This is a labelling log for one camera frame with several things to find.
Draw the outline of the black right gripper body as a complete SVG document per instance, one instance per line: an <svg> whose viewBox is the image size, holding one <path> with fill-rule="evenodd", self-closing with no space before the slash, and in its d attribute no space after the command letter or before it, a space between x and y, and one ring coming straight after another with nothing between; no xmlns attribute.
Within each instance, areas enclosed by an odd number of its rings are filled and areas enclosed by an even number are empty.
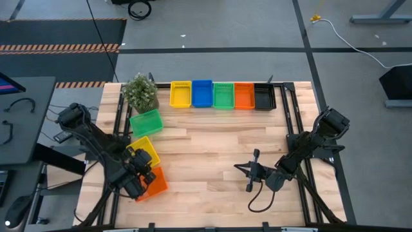
<svg viewBox="0 0 412 232"><path fill-rule="evenodd" d="M252 191L253 182L262 182L262 180L258 177L258 166L260 165L260 163L258 162L259 156L260 156L260 151L258 149L255 149L254 152L253 152L253 158L250 161L252 163L251 168L249 170L250 174L249 174L249 177L247 177L248 178L248 183L247 183L247 186L246 186L246 191L247 192Z"/></svg>

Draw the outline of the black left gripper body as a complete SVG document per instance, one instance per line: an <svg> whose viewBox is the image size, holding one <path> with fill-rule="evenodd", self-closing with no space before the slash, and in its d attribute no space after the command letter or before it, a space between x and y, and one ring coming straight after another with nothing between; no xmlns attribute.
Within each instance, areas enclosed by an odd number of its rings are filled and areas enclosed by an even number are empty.
<svg viewBox="0 0 412 232"><path fill-rule="evenodd" d="M151 168L152 157L143 149L127 148L121 159L121 167L111 175L111 187L124 188L126 197L137 199L148 190L156 179Z"/></svg>

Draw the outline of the orange plastic basket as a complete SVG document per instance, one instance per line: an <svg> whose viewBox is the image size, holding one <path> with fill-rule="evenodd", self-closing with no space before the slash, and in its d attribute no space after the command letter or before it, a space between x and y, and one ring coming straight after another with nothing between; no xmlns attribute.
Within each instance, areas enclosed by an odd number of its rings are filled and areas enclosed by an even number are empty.
<svg viewBox="0 0 412 232"><path fill-rule="evenodd" d="M235 109L251 110L255 108L254 84L251 82L235 82Z"/></svg>
<svg viewBox="0 0 412 232"><path fill-rule="evenodd" d="M164 176L163 169L158 166L152 169L152 172L156 175L154 181L149 185L147 191L141 196L136 199L137 202L141 202L151 197L155 197L156 195L167 191L168 190L168 183Z"/></svg>

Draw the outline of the yellow plastic basket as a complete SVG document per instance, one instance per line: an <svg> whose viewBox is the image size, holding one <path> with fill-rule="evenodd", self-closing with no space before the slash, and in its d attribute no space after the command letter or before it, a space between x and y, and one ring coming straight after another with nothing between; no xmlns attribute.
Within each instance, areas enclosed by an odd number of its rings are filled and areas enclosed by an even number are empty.
<svg viewBox="0 0 412 232"><path fill-rule="evenodd" d="M160 163L160 158L155 151L151 141L149 140L148 136L142 137L134 142L132 142L130 145L127 146L127 148L133 148L134 150L137 149L143 149L144 151L148 152L148 154L151 157L151 164L150 166L153 168L156 165Z"/></svg>
<svg viewBox="0 0 412 232"><path fill-rule="evenodd" d="M191 81L172 81L170 92L170 106L173 108L191 107Z"/></svg>

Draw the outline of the green plastic basket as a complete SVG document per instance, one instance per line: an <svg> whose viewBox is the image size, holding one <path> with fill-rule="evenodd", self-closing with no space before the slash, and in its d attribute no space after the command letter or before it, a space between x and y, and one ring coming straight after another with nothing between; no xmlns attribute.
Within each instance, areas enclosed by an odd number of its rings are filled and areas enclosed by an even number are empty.
<svg viewBox="0 0 412 232"><path fill-rule="evenodd" d="M213 86L213 106L219 109L234 108L234 83L215 82Z"/></svg>
<svg viewBox="0 0 412 232"><path fill-rule="evenodd" d="M164 127L160 112L155 109L129 119L133 135L144 137L161 131Z"/></svg>

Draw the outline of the black plastic basket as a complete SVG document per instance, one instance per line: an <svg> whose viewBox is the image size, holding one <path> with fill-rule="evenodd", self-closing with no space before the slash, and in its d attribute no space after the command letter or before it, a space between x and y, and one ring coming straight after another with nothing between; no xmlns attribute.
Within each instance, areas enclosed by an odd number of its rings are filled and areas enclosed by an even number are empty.
<svg viewBox="0 0 412 232"><path fill-rule="evenodd" d="M274 86L266 83L254 84L255 109L271 111L276 109Z"/></svg>

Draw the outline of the blue plastic basket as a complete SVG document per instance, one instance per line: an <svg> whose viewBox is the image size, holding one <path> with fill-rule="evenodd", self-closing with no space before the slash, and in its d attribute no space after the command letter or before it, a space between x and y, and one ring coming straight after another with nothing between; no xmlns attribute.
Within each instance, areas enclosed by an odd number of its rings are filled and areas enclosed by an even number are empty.
<svg viewBox="0 0 412 232"><path fill-rule="evenodd" d="M192 105L197 108L209 108L212 106L213 83L211 80L193 80Z"/></svg>

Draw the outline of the black desk leg beam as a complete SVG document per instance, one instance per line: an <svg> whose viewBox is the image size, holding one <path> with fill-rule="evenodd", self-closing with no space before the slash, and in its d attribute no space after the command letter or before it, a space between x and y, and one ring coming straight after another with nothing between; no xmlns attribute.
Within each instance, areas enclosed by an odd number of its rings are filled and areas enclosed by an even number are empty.
<svg viewBox="0 0 412 232"><path fill-rule="evenodd" d="M33 158L78 175L83 175L86 168L85 163L82 161L69 157L39 143L35 146Z"/></svg>

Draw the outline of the black power brick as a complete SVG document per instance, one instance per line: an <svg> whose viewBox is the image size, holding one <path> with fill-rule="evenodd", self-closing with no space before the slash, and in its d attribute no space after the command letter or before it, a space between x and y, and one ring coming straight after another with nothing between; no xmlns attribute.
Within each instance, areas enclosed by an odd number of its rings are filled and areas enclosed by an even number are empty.
<svg viewBox="0 0 412 232"><path fill-rule="evenodd" d="M62 131L58 134L56 134L53 139L55 140L55 142L58 142L59 144L67 141L68 139L72 138L73 135L70 132L67 131Z"/></svg>

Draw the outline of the potted plant in striped pot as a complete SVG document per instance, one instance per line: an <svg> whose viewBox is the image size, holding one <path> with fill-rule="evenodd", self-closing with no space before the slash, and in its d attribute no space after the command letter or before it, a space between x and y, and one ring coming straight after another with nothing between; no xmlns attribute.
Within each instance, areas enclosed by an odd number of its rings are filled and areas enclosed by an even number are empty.
<svg viewBox="0 0 412 232"><path fill-rule="evenodd" d="M156 84L150 82L148 75L137 73L122 87L122 93L129 105L138 113L146 113L159 108Z"/></svg>

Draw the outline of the black desk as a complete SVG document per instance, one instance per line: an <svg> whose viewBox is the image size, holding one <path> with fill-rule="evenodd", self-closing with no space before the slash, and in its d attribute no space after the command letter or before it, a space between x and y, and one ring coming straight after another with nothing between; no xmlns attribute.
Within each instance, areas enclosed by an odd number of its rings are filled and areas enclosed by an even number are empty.
<svg viewBox="0 0 412 232"><path fill-rule="evenodd" d="M25 92L0 95L0 165L30 162L56 84L55 77L16 77Z"/></svg>

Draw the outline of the black computer mouse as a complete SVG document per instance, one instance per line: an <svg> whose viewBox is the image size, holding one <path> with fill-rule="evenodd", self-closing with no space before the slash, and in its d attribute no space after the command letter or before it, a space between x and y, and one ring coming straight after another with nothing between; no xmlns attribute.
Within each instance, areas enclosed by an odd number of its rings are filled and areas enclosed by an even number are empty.
<svg viewBox="0 0 412 232"><path fill-rule="evenodd" d="M29 210L32 198L29 195L18 197L8 208L5 216L5 226L9 229L17 227Z"/></svg>

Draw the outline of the black keyboard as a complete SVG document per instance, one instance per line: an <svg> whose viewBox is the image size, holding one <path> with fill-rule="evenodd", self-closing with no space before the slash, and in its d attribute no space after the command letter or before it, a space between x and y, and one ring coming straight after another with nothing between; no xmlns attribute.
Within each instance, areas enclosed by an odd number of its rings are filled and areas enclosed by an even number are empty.
<svg viewBox="0 0 412 232"><path fill-rule="evenodd" d="M0 207L4 204L14 174L14 170L0 170Z"/></svg>

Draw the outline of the computer monitor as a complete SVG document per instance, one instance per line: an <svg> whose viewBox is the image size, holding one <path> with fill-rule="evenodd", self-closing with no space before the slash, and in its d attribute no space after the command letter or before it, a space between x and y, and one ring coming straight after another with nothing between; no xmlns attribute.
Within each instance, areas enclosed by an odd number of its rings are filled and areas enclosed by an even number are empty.
<svg viewBox="0 0 412 232"><path fill-rule="evenodd" d="M26 88L0 72L0 95L25 92Z"/></svg>

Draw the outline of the black angular floor stand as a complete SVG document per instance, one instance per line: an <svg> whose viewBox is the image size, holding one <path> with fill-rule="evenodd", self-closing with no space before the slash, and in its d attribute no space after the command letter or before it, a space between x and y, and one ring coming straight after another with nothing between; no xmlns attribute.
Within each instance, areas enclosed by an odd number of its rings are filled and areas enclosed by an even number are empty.
<svg viewBox="0 0 412 232"><path fill-rule="evenodd" d="M412 66L390 69L380 79L386 108L412 108Z"/></svg>

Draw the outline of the black hazard-striped floor mat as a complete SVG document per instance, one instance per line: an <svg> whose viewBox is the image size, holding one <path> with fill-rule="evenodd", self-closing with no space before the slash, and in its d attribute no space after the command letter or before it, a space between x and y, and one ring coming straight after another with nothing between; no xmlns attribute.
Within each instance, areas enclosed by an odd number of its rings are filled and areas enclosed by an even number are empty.
<svg viewBox="0 0 412 232"><path fill-rule="evenodd" d="M0 72L55 77L56 88L115 82L124 18L0 21Z"/></svg>

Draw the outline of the grey desk leg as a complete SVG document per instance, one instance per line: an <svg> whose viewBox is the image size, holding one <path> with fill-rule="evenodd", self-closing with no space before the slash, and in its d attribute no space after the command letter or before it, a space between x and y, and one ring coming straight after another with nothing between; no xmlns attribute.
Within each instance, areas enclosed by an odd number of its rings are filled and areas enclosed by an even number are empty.
<svg viewBox="0 0 412 232"><path fill-rule="evenodd" d="M412 15L399 15L395 12L406 0L392 0L379 14L353 15L350 22L353 24L406 24L412 21Z"/></svg>

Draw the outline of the black aluminium table frame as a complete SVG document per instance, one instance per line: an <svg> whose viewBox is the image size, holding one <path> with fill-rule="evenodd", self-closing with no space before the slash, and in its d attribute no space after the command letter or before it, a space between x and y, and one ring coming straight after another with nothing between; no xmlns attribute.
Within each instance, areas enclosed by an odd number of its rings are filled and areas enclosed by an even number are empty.
<svg viewBox="0 0 412 232"><path fill-rule="evenodd" d="M168 190L135 202L125 195L110 197L99 224L117 229L302 226L326 217L302 185L286 182L272 193L254 185L234 167L248 162L255 149L259 162L273 166L288 151L289 134L311 130L318 107L310 82L286 82L275 89L276 109L221 110L173 108L170 86L158 84L163 130L149 140L160 157Z"/></svg>

